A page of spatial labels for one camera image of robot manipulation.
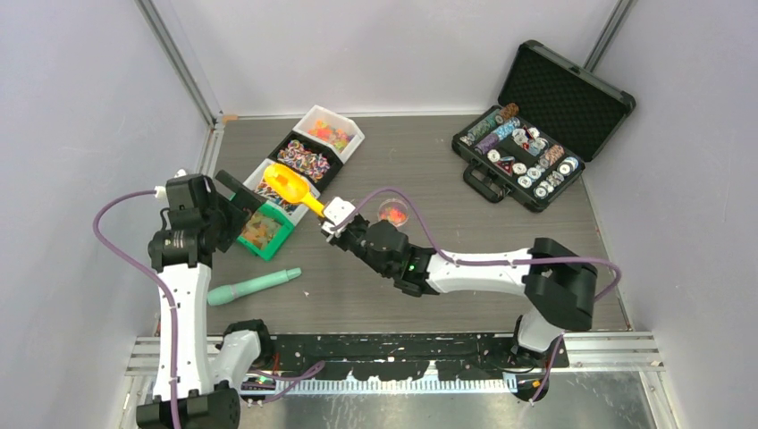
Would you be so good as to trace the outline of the clear plastic jar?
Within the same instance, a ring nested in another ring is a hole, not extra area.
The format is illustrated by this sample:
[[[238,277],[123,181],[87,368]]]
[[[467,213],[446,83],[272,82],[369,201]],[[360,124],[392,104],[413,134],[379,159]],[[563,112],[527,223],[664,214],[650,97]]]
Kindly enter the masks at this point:
[[[380,204],[377,217],[379,221],[387,221],[400,228],[410,218],[410,212],[408,205],[403,200],[389,198]]]

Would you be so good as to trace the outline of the green bin with candies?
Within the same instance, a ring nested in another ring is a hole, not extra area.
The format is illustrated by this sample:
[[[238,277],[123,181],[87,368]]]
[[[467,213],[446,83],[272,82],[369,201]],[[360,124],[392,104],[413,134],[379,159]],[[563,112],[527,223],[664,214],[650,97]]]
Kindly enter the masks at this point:
[[[265,203],[243,227],[237,242],[253,255],[272,260],[294,231],[289,217],[271,203]]]

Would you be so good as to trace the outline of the orange plastic scoop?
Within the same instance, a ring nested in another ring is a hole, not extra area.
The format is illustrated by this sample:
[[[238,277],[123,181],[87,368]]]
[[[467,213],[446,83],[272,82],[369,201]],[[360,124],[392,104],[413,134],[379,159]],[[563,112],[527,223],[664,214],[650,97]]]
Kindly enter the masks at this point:
[[[308,180],[284,164],[271,164],[264,170],[264,181],[285,201],[304,205],[320,217],[324,217],[324,204],[310,190]]]

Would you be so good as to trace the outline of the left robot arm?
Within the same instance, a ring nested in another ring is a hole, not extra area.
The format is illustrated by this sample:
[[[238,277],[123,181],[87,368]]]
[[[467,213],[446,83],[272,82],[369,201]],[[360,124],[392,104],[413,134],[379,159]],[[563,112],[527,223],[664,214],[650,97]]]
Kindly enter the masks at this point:
[[[247,371],[267,368],[274,346],[262,320],[230,325],[208,356],[207,293],[213,255],[227,251],[265,203],[225,170],[165,184],[162,226],[148,243],[158,281],[161,332],[152,400],[136,408],[140,428],[236,428]]]

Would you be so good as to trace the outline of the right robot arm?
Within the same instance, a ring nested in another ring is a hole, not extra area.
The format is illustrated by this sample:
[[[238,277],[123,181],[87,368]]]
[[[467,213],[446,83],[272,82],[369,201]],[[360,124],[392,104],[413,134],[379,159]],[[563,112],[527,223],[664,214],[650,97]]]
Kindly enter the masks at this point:
[[[538,238],[530,248],[501,254],[455,254],[413,245],[391,223],[360,215],[340,229],[325,222],[322,230],[331,245],[406,295],[483,291],[526,298],[532,306],[518,318],[510,343],[521,366],[534,366],[561,332],[593,326],[597,270],[555,240]]]

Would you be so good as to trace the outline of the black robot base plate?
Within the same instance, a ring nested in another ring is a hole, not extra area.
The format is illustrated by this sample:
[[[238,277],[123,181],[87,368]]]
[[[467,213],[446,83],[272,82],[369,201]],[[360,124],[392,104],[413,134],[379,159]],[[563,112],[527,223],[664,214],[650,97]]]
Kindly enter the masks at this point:
[[[252,370],[295,376],[323,361],[320,381],[419,380],[434,370],[444,382],[499,379],[506,373],[539,375],[552,363],[569,366],[566,346],[553,341],[544,354],[515,354],[509,333],[277,334]]]

